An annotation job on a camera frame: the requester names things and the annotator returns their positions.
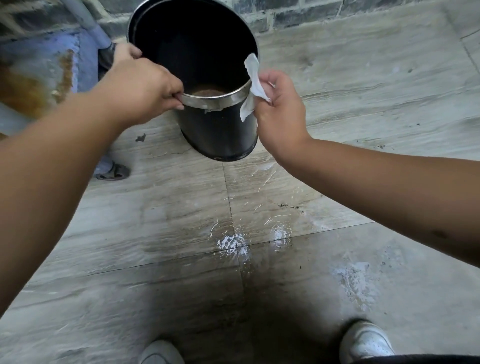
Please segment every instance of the floor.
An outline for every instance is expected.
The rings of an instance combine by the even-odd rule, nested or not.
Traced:
[[[290,28],[259,37],[262,62],[292,76],[316,138],[480,159],[479,15],[424,1]],[[480,355],[480,271],[315,192],[262,145],[209,160],[165,115],[113,154],[132,176],[91,183],[0,321],[1,364],[135,363],[158,337],[188,363],[335,361],[358,317],[398,353]]]

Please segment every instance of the person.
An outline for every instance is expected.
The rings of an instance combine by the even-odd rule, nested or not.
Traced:
[[[279,165],[352,210],[480,267],[480,162],[403,156],[313,139],[292,80],[273,70],[259,77],[272,103],[257,100],[258,135]],[[133,125],[182,110],[175,97],[182,92],[182,82],[167,69],[141,58],[134,46],[119,45],[112,69],[91,91],[71,95],[0,143],[1,315],[60,240],[108,146]],[[58,166],[61,179],[55,178]],[[365,321],[348,330],[340,349],[342,364],[376,363],[382,357],[392,363],[475,359],[394,356],[386,334]],[[172,344],[156,341],[140,362],[177,364],[183,359]]]

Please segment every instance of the black trash can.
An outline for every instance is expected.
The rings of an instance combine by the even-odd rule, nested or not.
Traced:
[[[211,159],[234,161],[257,143],[256,120],[240,120],[251,80],[244,66],[256,39],[233,10],[215,0],[147,0],[133,13],[128,40],[182,80],[185,139]]]

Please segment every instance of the black pants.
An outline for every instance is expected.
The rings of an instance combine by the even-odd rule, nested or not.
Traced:
[[[393,355],[362,359],[355,364],[480,364],[480,356]]]

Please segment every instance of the forearm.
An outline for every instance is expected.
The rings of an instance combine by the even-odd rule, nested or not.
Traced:
[[[327,197],[480,266],[480,162],[403,156],[319,140],[279,160]]]
[[[0,143],[0,315],[52,251],[121,129],[88,94]]]

